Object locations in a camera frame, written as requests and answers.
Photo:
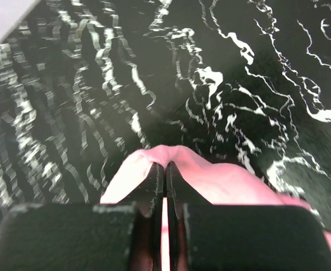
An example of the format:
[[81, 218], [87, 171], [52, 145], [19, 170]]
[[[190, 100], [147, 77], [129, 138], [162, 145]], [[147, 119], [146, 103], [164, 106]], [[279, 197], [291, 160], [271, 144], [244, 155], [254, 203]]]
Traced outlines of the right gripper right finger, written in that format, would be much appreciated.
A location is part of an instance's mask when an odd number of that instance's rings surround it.
[[292, 204], [214, 205], [166, 169], [170, 270], [331, 270], [331, 233]]

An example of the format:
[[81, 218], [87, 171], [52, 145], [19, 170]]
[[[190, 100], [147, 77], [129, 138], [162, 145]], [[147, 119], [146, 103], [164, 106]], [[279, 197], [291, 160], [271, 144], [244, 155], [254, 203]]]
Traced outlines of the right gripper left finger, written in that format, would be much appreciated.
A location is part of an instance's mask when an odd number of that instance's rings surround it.
[[22, 204], [0, 224], [0, 270], [161, 270], [163, 167], [117, 204]]

